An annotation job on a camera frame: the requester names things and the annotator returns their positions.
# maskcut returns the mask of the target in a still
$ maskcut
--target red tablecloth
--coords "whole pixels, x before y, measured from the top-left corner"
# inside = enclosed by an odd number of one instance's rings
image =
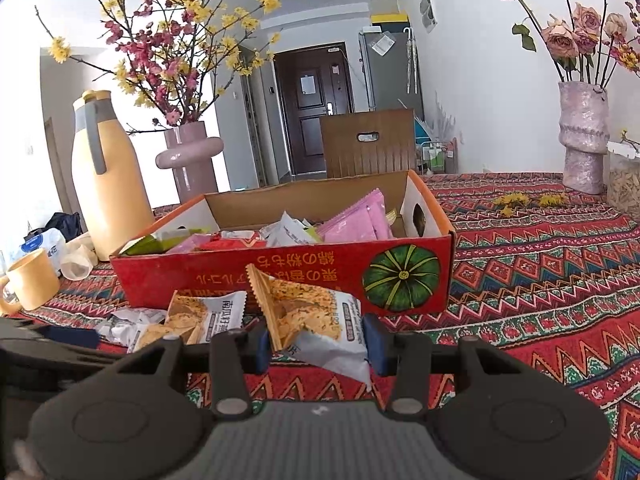
[[[434,176],[431,189],[458,231],[447,310],[388,320],[397,330],[425,330],[439,343],[477,334],[599,405],[611,425],[598,478],[640,473],[640,227],[601,197],[565,190],[558,174]],[[512,218],[492,200],[521,191],[532,198]],[[567,192],[570,204],[541,208],[545,192]],[[83,282],[29,317],[93,327],[126,306],[113,270],[100,264]],[[252,321],[248,316],[245,322]],[[116,349],[105,345],[104,349]],[[248,376],[255,402],[267,398],[365,399],[384,403],[391,380],[362,384],[280,358],[262,377]],[[188,395],[209,402],[206,375],[190,377]],[[452,377],[431,381],[431,406],[454,395]]]

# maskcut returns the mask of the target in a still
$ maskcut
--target gray refrigerator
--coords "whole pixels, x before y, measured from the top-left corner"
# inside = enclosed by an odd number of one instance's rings
[[[418,93],[414,93],[412,72],[411,91],[407,93],[407,40],[406,32],[388,32],[396,42],[384,56],[373,50],[371,43],[380,37],[377,32],[360,34],[360,51],[364,66],[367,92],[369,94],[370,110],[389,110],[403,108],[402,101],[407,108],[413,108],[415,115],[424,120],[422,104],[422,89],[420,88],[420,64],[418,63]]]

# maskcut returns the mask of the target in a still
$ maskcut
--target blue label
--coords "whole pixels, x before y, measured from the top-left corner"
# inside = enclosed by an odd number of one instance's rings
[[[42,241],[42,235],[35,235],[31,240],[23,243],[20,248],[23,253],[31,253],[42,245]]]

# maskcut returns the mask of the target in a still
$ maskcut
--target yellow mug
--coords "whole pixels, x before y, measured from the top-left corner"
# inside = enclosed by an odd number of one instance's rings
[[[11,282],[18,303],[7,303],[2,293]],[[60,280],[44,249],[21,257],[0,278],[0,311],[15,314],[20,309],[35,310],[53,298],[60,290]]]

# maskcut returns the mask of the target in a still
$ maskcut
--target red cardboard box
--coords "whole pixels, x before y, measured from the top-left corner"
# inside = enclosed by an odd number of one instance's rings
[[[255,264],[271,276],[353,294],[363,314],[379,316],[441,312],[447,306],[455,232],[427,185],[414,171],[291,182],[239,192],[208,194],[180,206],[140,236],[179,227],[208,232],[252,229],[287,211],[315,224],[326,221],[379,188],[386,211],[395,209],[395,240],[243,248],[149,256],[111,255],[132,306],[166,308],[175,290],[190,296],[249,291],[247,310],[257,310],[244,268]]]

